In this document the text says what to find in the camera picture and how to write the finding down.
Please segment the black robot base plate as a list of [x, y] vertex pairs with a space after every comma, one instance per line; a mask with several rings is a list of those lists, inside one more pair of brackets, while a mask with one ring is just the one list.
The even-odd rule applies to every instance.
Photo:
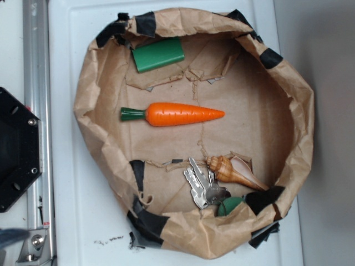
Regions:
[[1, 88], [1, 212], [7, 212], [41, 174], [39, 119]]

